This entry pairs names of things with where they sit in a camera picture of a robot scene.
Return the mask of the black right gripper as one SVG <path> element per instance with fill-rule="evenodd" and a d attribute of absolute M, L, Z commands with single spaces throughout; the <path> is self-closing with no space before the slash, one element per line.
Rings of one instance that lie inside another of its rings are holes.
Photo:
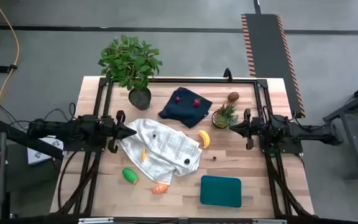
<path fill-rule="evenodd" d="M 252 118 L 251 128 L 245 128 L 250 123 L 250 116 L 250 109 L 247 108 L 243 114 L 244 120 L 239 124 L 230 126 L 229 128 L 231 131 L 234 131 L 235 133 L 240 134 L 243 138 L 247 139 L 247 150 L 251 150 L 254 147 L 254 140 L 252 137 L 259 136 L 265 129 L 265 121 L 260 116 Z"/>

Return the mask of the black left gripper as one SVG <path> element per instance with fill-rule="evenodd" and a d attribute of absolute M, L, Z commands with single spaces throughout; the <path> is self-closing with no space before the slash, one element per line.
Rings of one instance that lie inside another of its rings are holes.
<path fill-rule="evenodd" d="M 110 152 L 117 152 L 117 140 L 123 140 L 129 136 L 137 134 L 137 131 L 133 131 L 133 129 L 127 127 L 124 124 L 126 120 L 126 115 L 123 110 L 119 110 L 116 113 L 116 119 L 117 123 L 115 124 L 114 118 L 112 118 L 111 116 L 102 116 L 99 122 L 101 133 L 106 137 L 112 137 L 112 139 L 108 142 L 108 150 Z"/>

